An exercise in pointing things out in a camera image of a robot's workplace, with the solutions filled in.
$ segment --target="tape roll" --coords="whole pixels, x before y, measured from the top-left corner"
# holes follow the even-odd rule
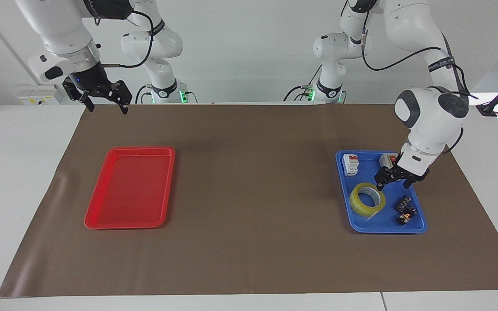
[[[364,204],[358,197],[359,193],[371,197],[374,201],[374,206]],[[386,196],[383,192],[378,191],[375,185],[372,185],[371,183],[362,183],[354,187],[349,197],[349,203],[351,204],[352,210],[358,215],[372,217],[386,206]]]

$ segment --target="white table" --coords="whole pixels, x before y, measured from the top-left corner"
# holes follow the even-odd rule
[[[79,105],[0,106],[0,284],[82,113]],[[498,120],[480,117],[472,109],[453,154],[498,230]],[[0,299],[0,310],[128,306],[143,310],[478,311],[498,309],[498,291]]]

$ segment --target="black cable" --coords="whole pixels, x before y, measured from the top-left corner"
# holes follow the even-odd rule
[[[464,90],[468,93],[468,96],[470,96],[470,97],[472,97],[472,98],[474,98],[474,99],[477,100],[478,97],[472,95],[470,93],[470,91],[468,90],[468,86],[466,85],[466,79],[464,77],[464,70],[459,65],[456,65],[456,63],[453,64],[453,67],[457,68],[460,71],[460,74],[462,75],[462,85],[464,86]]]
[[[143,12],[138,12],[136,10],[133,10],[132,13],[134,14],[138,14],[138,15],[141,15],[141,16],[144,16],[146,19],[149,20],[149,24],[151,25],[151,30],[148,32],[149,33],[149,48],[147,49],[147,54],[145,56],[145,58],[137,63],[136,65],[121,65],[120,63],[106,63],[106,64],[103,64],[102,67],[110,67],[110,68],[137,68],[137,67],[140,67],[141,65],[144,65],[144,63],[149,59],[149,56],[151,55],[151,50],[153,49],[153,30],[155,29],[155,26],[153,25],[153,20],[150,18],[150,16],[148,16],[147,14],[143,13]]]
[[[316,75],[318,75],[318,71],[320,71],[320,69],[322,69],[322,64],[320,66],[318,66],[318,69],[314,73],[314,76],[312,78],[310,78],[309,84],[311,84],[313,82],[313,79],[316,77]]]
[[[368,22],[368,16],[370,16],[370,9],[371,9],[371,8],[368,8],[368,12],[366,12],[366,18],[364,19],[364,26],[363,26],[363,28],[364,28],[364,29],[366,29],[366,23]],[[370,66],[370,65],[368,64],[368,62],[366,61],[366,56],[364,55],[364,47],[362,47],[362,49],[361,49],[361,50],[362,50],[362,59],[363,59],[363,61],[364,61],[364,64],[365,64],[365,65],[366,65],[369,69],[371,69],[371,70],[373,70],[373,71],[382,71],[382,70],[385,70],[385,69],[389,69],[389,68],[391,68],[391,67],[393,67],[393,66],[395,66],[395,65],[399,65],[399,64],[400,64],[400,63],[402,63],[403,61],[405,61],[405,60],[407,60],[407,59],[409,59],[409,58],[411,58],[411,57],[413,57],[413,56],[415,56],[415,55],[417,55],[417,54],[420,54],[420,53],[422,53],[422,52],[424,52],[424,51],[429,51],[429,50],[438,50],[438,51],[441,51],[441,48],[438,48],[438,47],[429,47],[429,48],[421,49],[420,51],[416,51],[416,52],[414,52],[414,53],[410,54],[409,56],[407,56],[407,57],[405,57],[405,58],[403,58],[403,59],[401,59],[401,60],[399,60],[399,61],[396,61],[395,63],[392,63],[392,64],[391,64],[391,65],[389,65],[389,66],[382,67],[382,68],[374,68],[374,67]]]
[[[295,96],[295,99],[294,99],[293,101],[297,101],[297,98],[299,98],[299,96],[301,96],[301,98],[299,99],[299,101],[302,101],[302,100],[303,100],[303,97],[304,97],[305,95],[306,95],[306,93],[305,93],[305,92],[303,92],[303,93],[301,93],[301,94],[299,94],[299,95]]]
[[[345,2],[345,4],[343,4],[343,8],[342,8],[342,14],[340,16],[343,16],[343,12],[345,11],[345,8],[347,7],[347,4],[348,4],[349,0],[347,0]]]
[[[463,96],[470,96],[472,97],[473,99],[475,100],[478,100],[479,98],[470,94],[470,93],[464,93],[464,92],[460,92],[460,91],[453,91],[453,92],[449,92],[449,94],[459,94],[459,95],[463,95]]]
[[[197,100],[197,95],[194,92],[186,92],[186,94],[192,94],[193,97],[195,98],[195,102],[199,104],[199,101]]]
[[[442,154],[447,154],[447,153],[451,152],[451,150],[453,150],[453,148],[458,145],[463,134],[464,134],[464,127],[461,127],[460,128],[460,136],[458,136],[458,139],[456,140],[456,142],[449,148],[449,150],[443,152]]]
[[[342,102],[342,104],[344,104],[344,103],[345,103],[345,100],[347,99],[347,91],[342,91],[342,94],[344,94],[344,93],[345,93],[345,97],[343,97],[343,102]]]
[[[140,94],[141,94],[142,90],[143,90],[144,88],[146,88],[146,87],[147,87],[147,84],[146,84],[146,85],[144,85],[144,86],[142,86],[142,87],[140,87],[140,90],[138,90],[138,94],[136,94],[136,101],[134,101],[134,103],[135,103],[135,104],[137,104],[137,103],[138,103],[138,99],[140,98]]]
[[[151,93],[144,93],[144,94],[142,95],[142,102],[141,102],[142,104],[144,103],[144,96],[146,96],[146,95],[151,95]]]
[[[296,87],[292,88],[291,90],[289,90],[289,92],[287,92],[287,95],[285,95],[283,101],[286,101],[287,98],[289,97],[289,95],[291,95],[295,90],[302,89],[302,88],[303,87],[299,85],[299,86],[296,86]]]

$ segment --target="electronic component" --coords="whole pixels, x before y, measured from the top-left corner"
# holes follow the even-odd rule
[[[401,198],[401,201],[399,201],[399,203],[395,205],[395,210],[397,210],[399,213],[402,213],[409,206],[411,201],[412,199],[405,195]]]
[[[397,153],[384,153],[380,157],[380,167],[393,168],[397,163]]]
[[[358,173],[358,156],[356,154],[343,155],[343,169],[347,177],[353,177]]]
[[[416,208],[414,208],[413,206],[408,206],[407,208],[405,208],[405,210],[403,210],[403,213],[399,215],[396,220],[400,225],[406,225],[417,213],[418,211],[416,210]]]

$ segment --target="white circuit breaker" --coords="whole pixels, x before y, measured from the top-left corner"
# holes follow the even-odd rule
[[[358,156],[356,154],[343,155],[343,169],[347,177],[353,177],[358,173]]]

